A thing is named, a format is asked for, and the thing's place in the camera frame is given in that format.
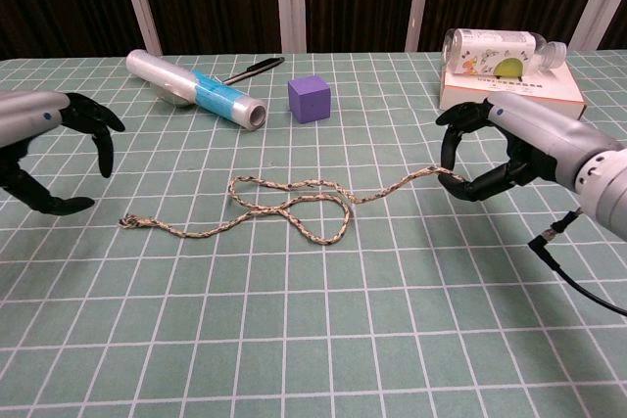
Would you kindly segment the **purple foam cube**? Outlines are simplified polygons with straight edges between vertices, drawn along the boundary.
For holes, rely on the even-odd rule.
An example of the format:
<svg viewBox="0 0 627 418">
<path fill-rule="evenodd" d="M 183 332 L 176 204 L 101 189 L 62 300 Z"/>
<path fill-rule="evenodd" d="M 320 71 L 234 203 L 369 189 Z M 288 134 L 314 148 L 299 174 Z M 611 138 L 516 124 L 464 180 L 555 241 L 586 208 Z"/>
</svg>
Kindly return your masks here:
<svg viewBox="0 0 627 418">
<path fill-rule="evenodd" d="M 320 76 L 309 75 L 289 80 L 287 88 L 290 111 L 299 123 L 330 117 L 330 87 Z"/>
</svg>

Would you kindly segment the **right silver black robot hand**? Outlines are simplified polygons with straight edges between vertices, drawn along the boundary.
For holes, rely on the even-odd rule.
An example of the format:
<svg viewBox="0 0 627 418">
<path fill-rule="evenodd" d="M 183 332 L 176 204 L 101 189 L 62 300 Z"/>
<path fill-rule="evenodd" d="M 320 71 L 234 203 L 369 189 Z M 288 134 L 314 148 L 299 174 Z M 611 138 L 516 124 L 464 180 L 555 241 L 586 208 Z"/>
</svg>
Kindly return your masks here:
<svg viewBox="0 0 627 418">
<path fill-rule="evenodd" d="M 471 202 L 484 201 L 536 178 L 575 192 L 576 176 L 592 156 L 627 149 L 589 124 L 512 92 L 494 92 L 481 103 L 455 105 L 436 123 L 447 127 L 441 148 L 441 167 L 447 170 L 454 169 L 464 134 L 492 126 L 506 138 L 506 163 L 470 182 L 449 173 L 438 176 L 453 196 Z"/>
</svg>

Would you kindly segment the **white flat cardboard box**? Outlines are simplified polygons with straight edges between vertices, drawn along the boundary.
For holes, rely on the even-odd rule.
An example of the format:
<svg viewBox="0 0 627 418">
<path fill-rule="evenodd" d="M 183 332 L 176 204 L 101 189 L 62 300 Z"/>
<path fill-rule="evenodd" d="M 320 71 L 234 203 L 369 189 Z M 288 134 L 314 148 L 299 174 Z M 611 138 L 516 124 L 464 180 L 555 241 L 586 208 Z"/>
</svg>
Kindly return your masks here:
<svg viewBox="0 0 627 418">
<path fill-rule="evenodd" d="M 481 102 L 497 91 L 513 92 L 547 108 L 580 118 L 587 104 L 567 65 L 518 78 L 453 74 L 442 67 L 439 109 L 445 111 L 463 102 Z"/>
</svg>

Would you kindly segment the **green white-grid tablecloth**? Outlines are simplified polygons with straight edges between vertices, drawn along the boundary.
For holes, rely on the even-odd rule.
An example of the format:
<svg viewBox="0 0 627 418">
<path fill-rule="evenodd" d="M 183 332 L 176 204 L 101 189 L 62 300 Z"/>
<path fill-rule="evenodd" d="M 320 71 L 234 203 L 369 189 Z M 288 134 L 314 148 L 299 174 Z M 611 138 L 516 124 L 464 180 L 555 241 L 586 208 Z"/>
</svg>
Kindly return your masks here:
<svg viewBox="0 0 627 418">
<path fill-rule="evenodd" d="M 244 81 L 243 130 L 161 101 L 121 58 L 0 61 L 0 89 L 78 91 L 126 130 L 99 174 L 85 135 L 36 139 L 23 167 L 91 209 L 44 215 L 0 191 L 0 418 L 627 418 L 627 318 L 528 249 L 576 207 L 538 181 L 483 203 L 433 177 L 354 210 L 321 247 L 241 212 L 236 175 L 324 178 L 365 195 L 439 160 L 436 53 L 293 55 Z M 289 80 L 329 84 L 299 123 Z"/>
</svg>

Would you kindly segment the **clear plastic wrap roll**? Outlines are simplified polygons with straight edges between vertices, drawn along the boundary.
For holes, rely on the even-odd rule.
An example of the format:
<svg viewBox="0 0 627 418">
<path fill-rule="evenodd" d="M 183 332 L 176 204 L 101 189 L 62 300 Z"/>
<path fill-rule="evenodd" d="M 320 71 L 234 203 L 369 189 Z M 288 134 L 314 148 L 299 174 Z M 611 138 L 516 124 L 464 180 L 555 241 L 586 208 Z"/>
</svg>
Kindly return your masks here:
<svg viewBox="0 0 627 418">
<path fill-rule="evenodd" d="M 130 73 L 178 102 L 197 105 L 249 130 L 256 130 L 265 123 L 264 101 L 197 70 L 184 69 L 140 49 L 131 51 L 125 64 Z"/>
</svg>

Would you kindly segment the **black pen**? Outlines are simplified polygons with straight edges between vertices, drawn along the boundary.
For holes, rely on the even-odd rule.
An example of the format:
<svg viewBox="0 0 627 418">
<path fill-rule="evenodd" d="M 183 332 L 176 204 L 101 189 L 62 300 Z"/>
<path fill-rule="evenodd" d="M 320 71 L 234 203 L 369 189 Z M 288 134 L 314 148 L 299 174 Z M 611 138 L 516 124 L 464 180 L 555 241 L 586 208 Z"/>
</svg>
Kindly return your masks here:
<svg viewBox="0 0 627 418">
<path fill-rule="evenodd" d="M 263 61 L 260 61 L 258 63 L 255 63 L 249 67 L 247 67 L 244 71 L 237 73 L 227 79 L 225 79 L 222 83 L 225 85 L 231 85 L 234 84 L 236 82 L 242 81 L 246 78 L 249 78 L 251 76 L 260 74 L 265 72 L 266 70 L 270 70 L 273 69 L 281 64 L 283 64 L 285 62 L 285 58 L 284 57 L 273 57 L 273 58 L 267 58 Z"/>
</svg>

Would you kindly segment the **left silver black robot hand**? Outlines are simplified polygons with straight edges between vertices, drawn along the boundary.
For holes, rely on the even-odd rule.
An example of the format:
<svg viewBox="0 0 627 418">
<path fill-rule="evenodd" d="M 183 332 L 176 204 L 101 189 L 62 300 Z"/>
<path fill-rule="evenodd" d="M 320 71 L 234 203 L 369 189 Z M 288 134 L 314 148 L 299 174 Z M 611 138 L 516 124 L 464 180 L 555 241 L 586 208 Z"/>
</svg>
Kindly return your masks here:
<svg viewBox="0 0 627 418">
<path fill-rule="evenodd" d="M 64 216 L 89 209 L 94 201 L 54 197 L 20 167 L 30 142 L 60 125 L 92 137 L 100 173 L 108 178 L 114 165 L 110 131 L 125 131 L 115 113 L 75 92 L 0 90 L 0 188 L 33 210 Z"/>
</svg>

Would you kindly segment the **clear bottle with printed label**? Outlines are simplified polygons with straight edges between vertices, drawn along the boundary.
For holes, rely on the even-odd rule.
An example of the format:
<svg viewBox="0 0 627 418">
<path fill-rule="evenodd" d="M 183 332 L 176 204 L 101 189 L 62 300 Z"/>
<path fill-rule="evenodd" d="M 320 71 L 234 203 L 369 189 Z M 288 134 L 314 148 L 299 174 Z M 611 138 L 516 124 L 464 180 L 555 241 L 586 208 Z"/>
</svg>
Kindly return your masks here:
<svg viewBox="0 0 627 418">
<path fill-rule="evenodd" d="M 565 63 L 567 46 L 519 30 L 451 28 L 445 34 L 442 63 L 454 74 L 518 78 L 554 70 Z"/>
</svg>

